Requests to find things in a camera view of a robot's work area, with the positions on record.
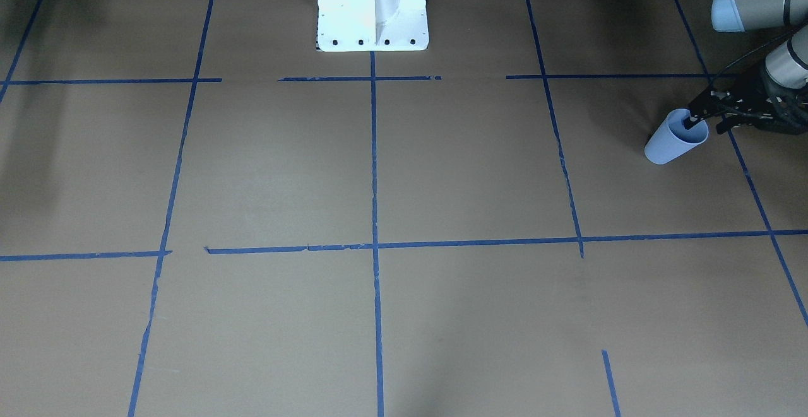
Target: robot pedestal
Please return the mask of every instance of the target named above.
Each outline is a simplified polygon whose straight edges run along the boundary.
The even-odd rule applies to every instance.
[[[318,0],[321,51],[419,51],[427,48],[426,0]]]

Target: cable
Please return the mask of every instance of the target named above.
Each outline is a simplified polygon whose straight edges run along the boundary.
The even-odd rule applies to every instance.
[[[808,25],[808,20],[805,20],[805,21],[803,21],[802,23],[800,23],[799,25],[794,26],[794,27],[792,27],[791,29],[788,29],[788,31],[783,32],[782,34],[777,35],[777,37],[772,38],[772,39],[771,39],[771,40],[769,40],[768,42],[766,42],[766,43],[764,43],[764,44],[760,45],[759,47],[757,47],[757,48],[755,48],[755,49],[751,50],[750,52],[747,52],[746,54],[744,54],[743,56],[739,57],[738,59],[735,59],[735,60],[734,60],[734,61],[732,61],[730,64],[728,64],[728,66],[725,66],[723,69],[721,69],[721,71],[720,71],[720,72],[716,73],[716,74],[715,74],[715,75],[714,75],[714,76],[713,76],[713,77],[710,79],[710,84],[712,84],[712,83],[713,83],[713,81],[715,81],[716,79],[718,79],[718,77],[720,77],[721,75],[723,75],[725,71],[727,71],[727,70],[731,69],[732,67],[735,67],[737,64],[742,63],[742,61],[744,61],[745,59],[747,59],[747,58],[748,58],[748,57],[750,57],[751,55],[753,55],[753,54],[755,54],[755,53],[759,52],[761,49],[768,48],[769,46],[771,46],[771,44],[776,43],[776,42],[779,42],[780,40],[783,40],[783,38],[788,37],[789,35],[793,35],[795,32],[799,31],[800,29],[802,29],[802,27],[803,27],[803,26],[806,26],[806,25]]]

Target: plastic cup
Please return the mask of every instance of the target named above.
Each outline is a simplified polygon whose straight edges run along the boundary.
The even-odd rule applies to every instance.
[[[646,144],[646,157],[650,161],[664,165],[707,141],[710,127],[702,120],[687,130],[684,127],[684,120],[689,117],[690,110],[687,109],[675,109],[668,113],[665,121]]]

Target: grid line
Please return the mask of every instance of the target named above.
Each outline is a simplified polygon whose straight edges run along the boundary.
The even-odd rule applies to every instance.
[[[221,83],[222,78],[124,78],[124,79],[34,79],[9,81],[9,86],[38,86],[45,84],[166,84]]]
[[[278,83],[323,83],[324,81],[441,81],[441,76],[369,76],[369,77],[286,77],[280,78]]]
[[[776,236],[804,236],[808,230],[774,230]],[[628,234],[615,236],[582,236],[562,238],[510,238],[510,239],[478,239],[478,240],[448,240],[448,241],[422,241],[422,242],[379,242],[379,250],[395,250],[401,248],[432,248],[432,247],[490,247],[490,245],[542,245],[542,244],[577,244],[580,240],[584,244],[589,242],[642,242],[654,240],[684,240],[709,238],[750,238],[768,237],[769,231],[727,231],[712,233],[668,233],[668,234]],[[205,247],[208,254],[266,254],[266,253],[299,253],[304,251],[342,251],[342,250],[372,250],[374,244],[331,244],[331,245],[285,245],[284,247],[235,247],[211,248]]]
[[[545,58],[542,54],[542,44],[539,42],[539,32],[536,27],[536,18],[533,16],[533,4],[530,0],[525,0],[528,7],[528,17],[530,18],[530,27],[533,29],[533,42],[536,45],[536,56],[539,60],[539,68],[542,70],[542,75],[547,75],[545,68]],[[580,251],[581,258],[583,258],[583,240],[581,240],[581,225],[578,223],[578,211],[575,209],[575,198],[572,194],[572,184],[569,182],[569,172],[566,169],[566,159],[564,158],[564,147],[561,143],[561,134],[558,132],[558,123],[556,121],[555,109],[553,107],[553,95],[550,94],[550,84],[547,78],[542,78],[542,83],[545,86],[545,96],[547,97],[547,107],[550,112],[550,121],[553,124],[553,133],[558,144],[558,158],[561,162],[561,169],[564,173],[566,181],[566,192],[569,196],[569,209],[572,212],[572,221],[575,225],[575,234],[578,236],[578,250]]]
[[[704,55],[701,54],[701,49],[699,48],[699,45],[696,42],[696,38],[693,35],[692,29],[690,29],[690,24],[689,22],[687,22],[687,17],[684,14],[682,5],[679,2],[679,0],[673,0],[673,1],[676,4],[676,9],[678,9],[679,11],[679,17],[681,17],[682,23],[684,24],[684,27],[687,30],[687,35],[690,37],[690,41],[692,42],[693,49],[696,53],[696,57],[698,57],[699,63],[701,63],[701,68],[704,70],[704,77],[712,81],[711,78],[709,78],[710,72],[709,70],[707,70],[707,64],[704,63]],[[738,147],[738,141],[735,140],[735,135],[733,135],[731,130],[727,132],[727,136],[729,136],[730,141],[732,142],[732,147],[735,150],[735,155],[738,158],[741,170],[744,172],[744,177],[747,179],[749,190],[751,191],[752,196],[754,196],[755,198],[755,204],[757,205],[758,211],[760,212],[760,218],[763,219],[763,222],[766,225],[767,234],[771,239],[771,245],[774,247],[775,253],[777,254],[777,259],[780,262],[780,267],[782,267],[783,273],[785,273],[785,277],[788,280],[788,287],[791,288],[791,293],[794,296],[794,301],[796,301],[797,303],[797,308],[799,309],[800,315],[802,316],[802,321],[805,323],[805,326],[808,327],[808,313],[806,313],[805,311],[805,305],[802,303],[802,297],[800,297],[800,293],[799,290],[797,289],[796,282],[794,282],[793,276],[791,275],[791,270],[788,269],[788,264],[787,262],[785,262],[785,257],[783,256],[783,253],[780,250],[780,244],[777,242],[777,236],[775,234],[775,231],[771,228],[771,224],[768,221],[768,216],[766,216],[766,210],[764,209],[763,204],[760,201],[760,197],[758,196],[757,190],[755,188],[755,182],[752,180],[749,169],[747,168],[746,161],[744,160],[744,156],[741,153],[741,149]]]
[[[176,201],[177,197],[177,188],[179,186],[179,175],[182,170],[182,152],[184,152],[185,148],[185,140],[188,135],[188,126],[190,125],[191,121],[191,112],[193,111],[194,107],[194,99],[196,98],[196,87],[199,83],[199,72],[202,68],[202,57],[205,54],[205,42],[208,37],[208,27],[210,26],[210,17],[211,13],[213,12],[213,1],[208,0],[208,9],[205,14],[205,25],[202,27],[202,38],[199,40],[199,52],[197,52],[196,56],[196,69],[194,69],[194,77],[193,83],[191,83],[191,94],[188,95],[188,105],[187,110],[185,112],[185,122],[182,126],[182,136],[179,140],[179,152],[177,153],[177,161],[176,165],[174,166],[174,178],[171,182],[171,192],[168,201],[168,208],[167,212],[165,212],[165,228],[162,233],[162,239],[160,241],[160,250],[165,250],[168,244],[168,234],[171,228],[171,218],[174,214],[174,201]],[[149,337],[151,334],[151,327],[152,322],[154,320],[154,308],[157,304],[157,294],[158,294],[158,281],[160,279],[162,273],[162,264],[163,259],[165,256],[159,256],[157,259],[157,265],[154,267],[154,279],[152,282],[152,291],[151,291],[151,301],[149,305],[149,319],[146,325],[146,328],[143,332],[143,338],[141,340],[141,350],[138,355],[138,367],[135,370],[135,380],[132,386],[132,397],[129,400],[129,417],[134,417],[135,409],[138,406],[138,394],[140,393],[140,386],[141,386],[141,379],[143,377],[143,368],[145,364],[146,352],[149,348]]]
[[[734,78],[737,74],[722,74],[721,78]],[[515,74],[505,79],[650,79],[650,78],[704,78],[704,74]]]
[[[621,417],[620,402],[617,400],[617,389],[614,386],[614,376],[612,376],[612,362],[609,361],[609,353],[605,349],[600,352],[603,355],[603,367],[606,369],[606,381],[609,383],[609,394],[612,396],[612,408],[614,417]]]
[[[31,31],[34,27],[34,22],[37,20],[37,14],[40,12],[40,8],[42,7],[42,3],[44,0],[37,0],[37,3],[34,6],[34,11],[31,12],[31,18],[28,20],[28,24],[25,27],[25,31],[23,32],[23,37],[20,39],[20,45],[17,46],[17,51],[14,54],[14,59],[11,61],[11,66],[8,69],[8,73],[6,74],[6,79],[3,81],[3,87],[0,87],[0,103],[3,102],[3,98],[6,96],[6,90],[8,90],[8,86],[11,83],[11,77],[14,76],[14,71],[17,69],[17,64],[20,63],[20,56],[23,54],[23,49],[25,48],[25,43],[28,41],[28,36],[31,35]]]
[[[379,279],[379,185],[376,149],[376,53],[370,52],[370,132],[372,155],[373,314],[376,325],[376,414],[384,417],[384,365],[381,345],[381,282]]]
[[[105,251],[101,253],[12,254],[0,256],[0,262],[56,261],[61,259],[158,258],[171,250]]]

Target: blue painter's tape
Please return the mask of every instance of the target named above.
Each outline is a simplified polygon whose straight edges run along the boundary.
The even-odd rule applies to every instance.
[[[704,63],[704,57],[701,55],[701,50],[699,50],[698,45],[696,44],[696,37],[693,35],[693,30],[690,29],[690,23],[687,22],[687,17],[684,16],[684,10],[682,9],[682,4],[679,0],[673,0],[676,4],[676,9],[679,12],[679,18],[682,18],[682,23],[684,24],[685,30],[687,30],[687,37],[690,38],[690,43],[693,44],[693,48],[696,49],[696,57],[699,60],[699,64],[701,64],[701,70],[704,72],[702,76],[707,77],[710,74],[709,70],[707,70],[707,64]]]
[[[205,13],[205,25],[202,27],[202,38],[199,40],[199,52],[196,55],[196,69],[194,70],[194,78],[191,83],[191,94],[188,96],[188,106],[185,112],[185,123],[182,126],[182,136],[179,140],[179,152],[177,153],[177,161],[174,167],[174,178],[171,182],[171,192],[168,199],[168,208],[165,211],[165,228],[162,233],[160,241],[160,250],[165,250],[168,244],[168,233],[171,227],[171,218],[174,213],[174,201],[177,197],[177,187],[179,186],[179,174],[182,169],[182,151],[185,148],[185,140],[188,135],[188,126],[191,121],[191,112],[194,107],[194,98],[196,97],[196,86],[199,83],[199,72],[202,68],[202,57],[205,54],[205,42],[208,37],[208,27],[210,26],[210,17],[213,12],[213,1],[208,0],[208,11]],[[129,400],[129,413],[128,417],[134,417],[136,408],[138,407],[138,394],[141,388],[141,379],[143,377],[143,365],[145,364],[146,353],[149,348],[149,337],[151,334],[152,322],[154,320],[154,306],[157,304],[158,294],[158,281],[162,274],[162,264],[164,256],[157,259],[157,265],[154,267],[154,280],[152,282],[151,302],[149,306],[149,322],[143,332],[143,339],[141,340],[141,351],[138,356],[138,367],[135,370],[135,380],[132,385],[132,397]]]
[[[609,353],[605,350],[601,351],[603,354],[603,367],[606,368],[606,380],[609,382],[609,394],[612,395],[612,408],[614,408],[614,417],[621,417],[620,403],[617,400],[617,389],[614,387],[614,377],[612,376],[612,363],[609,362]]]
[[[370,81],[370,77],[288,77],[279,83],[314,83],[315,81]]]
[[[293,245],[292,247],[257,247],[257,248],[208,248],[208,254],[262,254],[262,253],[294,253],[299,251],[340,251],[340,250],[370,250],[372,244],[341,244],[341,245]]]
[[[577,244],[578,238],[521,238],[490,240],[455,240],[437,242],[386,242],[379,244],[383,250],[396,248],[424,247],[482,247],[483,245],[539,245],[539,244]]]
[[[725,233],[673,233],[673,234],[638,234],[625,236],[585,236],[584,242],[624,242],[632,240],[672,240],[695,238],[747,238],[768,236],[768,231],[735,231]]]
[[[221,83],[222,78],[142,78],[142,79],[43,79],[9,81],[11,86],[43,84],[159,84],[159,83]]]
[[[773,230],[771,232],[776,236],[804,236],[808,234],[808,230]]]
[[[539,42],[539,32],[536,28],[536,20],[533,15],[533,4],[530,0],[525,0],[528,6],[528,16],[530,18],[530,27],[533,30],[533,42],[536,44],[536,55],[539,59],[539,68],[542,70],[542,76],[547,75],[545,68],[545,59],[542,55],[542,44]],[[575,225],[575,234],[578,236],[578,250],[580,251],[581,258],[583,258],[583,240],[581,238],[581,225],[578,222],[578,211],[575,208],[575,198],[572,193],[572,183],[569,181],[569,172],[566,169],[566,159],[564,158],[564,147],[562,146],[561,134],[558,131],[558,123],[556,121],[555,108],[553,107],[553,96],[550,94],[550,86],[547,78],[542,78],[545,85],[545,96],[547,97],[547,107],[550,112],[550,121],[553,124],[553,133],[558,144],[558,159],[561,162],[561,169],[564,173],[564,180],[566,181],[566,192],[569,196],[569,209],[572,212],[572,221]]]
[[[37,3],[34,6],[34,11],[31,13],[31,18],[29,18],[28,24],[25,27],[23,37],[20,39],[20,45],[17,46],[17,52],[15,52],[14,59],[11,61],[11,67],[9,67],[8,73],[6,74],[5,84],[3,84],[3,87],[0,87],[0,103],[3,102],[3,98],[6,96],[6,90],[8,90],[9,82],[11,81],[11,77],[14,76],[14,71],[17,69],[17,64],[20,63],[20,56],[23,54],[25,42],[28,41],[28,37],[31,35],[31,29],[34,27],[34,21],[37,20],[37,14],[40,12],[43,1],[44,0],[37,0]]]
[[[737,74],[724,74],[733,78]],[[558,74],[558,75],[505,75],[505,79],[644,79],[644,78],[704,78],[704,74]]]
[[[682,23],[684,24],[685,29],[687,29],[687,35],[690,37],[693,49],[696,52],[696,57],[698,57],[699,63],[701,63],[701,69],[704,71],[705,78],[712,80],[712,78],[709,78],[707,65],[704,63],[704,57],[701,55],[701,49],[699,49],[699,45],[698,43],[696,43],[696,38],[692,34],[690,24],[687,22],[687,17],[685,17],[684,15],[682,6],[681,4],[679,4],[679,0],[674,0],[674,2],[676,3],[676,8],[679,11],[679,17],[681,17]],[[763,207],[763,204],[760,201],[757,190],[755,188],[755,182],[752,181],[749,169],[747,168],[746,161],[744,160],[744,156],[742,155],[741,150],[738,147],[738,141],[735,140],[735,135],[733,135],[733,132],[731,130],[727,132],[727,136],[729,136],[730,141],[732,142],[732,147],[735,150],[735,155],[737,156],[738,162],[741,165],[741,170],[744,172],[744,177],[747,179],[749,189],[752,193],[753,198],[755,198],[755,204],[757,205],[758,211],[760,212],[760,218],[763,219],[763,222],[766,225],[766,230],[771,239],[771,244],[773,245],[774,250],[777,254],[777,259],[780,262],[780,267],[782,267],[783,273],[785,273],[785,278],[788,280],[788,285],[791,287],[791,293],[794,296],[794,301],[797,302],[797,308],[799,308],[800,314],[802,314],[802,321],[805,323],[806,327],[808,327],[808,312],[805,311],[805,305],[802,302],[802,297],[800,296],[799,290],[797,290],[797,285],[794,283],[793,276],[791,276],[791,270],[788,269],[788,264],[786,264],[782,251],[780,251],[780,244],[777,242],[776,232],[771,228],[771,223],[769,223],[768,221],[768,216],[766,215],[766,211]]]
[[[808,230],[773,231],[776,235],[794,236],[808,235]],[[650,240],[700,239],[700,238],[748,238],[767,237],[768,231],[727,231],[715,233],[668,233],[668,234],[628,234],[615,236],[583,236],[562,238],[508,238],[479,240],[446,240],[422,242],[379,242],[380,250],[400,248],[431,247],[484,247],[485,245],[540,245],[540,244],[577,244],[583,242],[632,242]],[[333,245],[288,245],[288,247],[243,247],[243,248],[209,248],[209,254],[264,254],[287,253],[300,251],[339,251],[339,250],[372,250],[373,244],[333,244]]]
[[[791,270],[788,269],[788,264],[786,264],[783,253],[780,251],[780,244],[777,242],[777,237],[774,230],[771,229],[771,223],[768,221],[768,216],[766,215],[766,211],[764,210],[763,204],[758,196],[757,189],[755,188],[755,182],[752,181],[749,169],[747,168],[747,162],[744,160],[744,156],[741,155],[741,150],[738,147],[738,141],[735,140],[735,135],[733,135],[731,130],[727,132],[727,135],[730,136],[732,147],[735,149],[735,155],[738,156],[738,162],[741,164],[741,170],[744,172],[744,177],[747,179],[749,189],[752,192],[753,198],[755,198],[755,204],[757,204],[760,212],[760,218],[763,219],[763,222],[766,225],[767,233],[771,239],[771,245],[774,247],[777,254],[777,259],[780,262],[780,267],[782,267],[783,273],[785,273],[785,278],[788,280],[788,287],[791,288],[791,294],[793,294],[794,301],[797,302],[797,308],[799,309],[800,314],[802,314],[802,321],[805,322],[805,326],[808,327],[808,311],[805,310],[805,304],[802,302],[802,297],[797,289],[797,284],[794,283],[794,278],[791,276]]]
[[[164,250],[110,251],[104,253],[18,254],[11,256],[0,256],[0,262],[57,261],[60,259],[158,258],[170,253],[170,250]]]
[[[376,81],[430,81],[430,76],[412,76],[412,77],[376,77]]]
[[[280,78],[279,83],[315,83],[316,81],[429,81],[431,76],[369,76],[369,77],[286,77]]]
[[[373,307],[376,323],[376,414],[384,417],[384,362],[381,342],[381,282],[379,271],[379,185],[376,147],[376,53],[370,52],[370,132],[372,168]]]

